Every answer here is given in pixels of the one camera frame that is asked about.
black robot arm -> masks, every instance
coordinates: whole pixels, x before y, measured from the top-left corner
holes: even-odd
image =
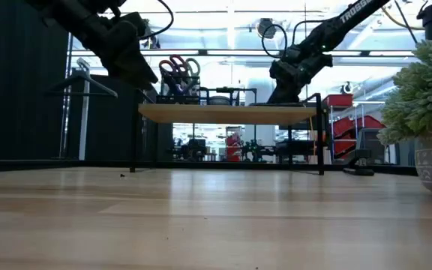
[[[126,0],[25,0],[40,11],[44,22],[55,20],[101,59],[111,77],[141,89],[150,89],[158,78],[140,52],[146,24],[137,13],[121,16]],[[115,16],[98,14],[111,9]]]
[[[336,48],[346,34],[390,0],[359,0],[342,14],[318,25],[300,44],[288,47],[273,61],[269,74],[276,79],[270,104],[299,102],[298,95],[324,67],[332,67],[332,56],[323,54]]]

ceiling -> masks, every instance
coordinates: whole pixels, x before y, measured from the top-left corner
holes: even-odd
[[[416,19],[423,0],[398,0],[411,26],[421,27]],[[288,32],[291,41],[293,27],[302,20],[324,20],[335,17],[344,11],[350,0],[166,0],[175,13],[175,22],[171,29],[158,35],[161,49],[207,49],[207,50],[261,50],[261,39],[255,30],[261,18],[272,18]],[[388,12],[399,22],[403,22],[394,4],[386,6]],[[163,5],[156,0],[127,0],[121,7],[123,13],[138,11],[143,18],[149,19],[152,31],[157,31],[170,21],[170,16]],[[296,43],[303,40],[317,24],[308,24],[298,28]],[[418,40],[424,38],[424,31],[414,31]],[[284,48],[284,35],[278,31],[272,40],[265,42],[269,50]],[[354,28],[337,47],[337,50],[413,50],[415,44],[407,29],[394,24],[381,10],[370,16]],[[75,40],[74,50],[84,50]],[[85,57],[96,70],[102,68],[96,57]],[[147,58],[158,73],[158,63],[163,57]],[[232,84],[237,81],[240,71],[235,65],[244,68],[269,68],[269,57],[208,57],[196,59],[207,70],[206,74],[228,71]],[[313,80],[310,92],[331,92],[346,81],[360,83],[365,80],[387,77],[402,66],[415,61],[414,58],[335,58],[336,67],[325,68]]]

desk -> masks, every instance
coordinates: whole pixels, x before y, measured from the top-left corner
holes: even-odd
[[[147,119],[156,123],[155,134],[158,135],[158,124],[171,123],[203,123],[203,124],[245,124],[245,125],[294,125],[310,117],[317,116],[317,156],[318,170],[324,175],[323,159],[323,109],[320,94],[314,94],[308,100],[316,99],[315,107],[301,104],[285,106],[218,106],[218,105],[187,105],[187,104],[140,104],[138,111]],[[155,147],[154,163],[158,162],[158,144]],[[289,165],[292,166],[292,155],[289,153]]]

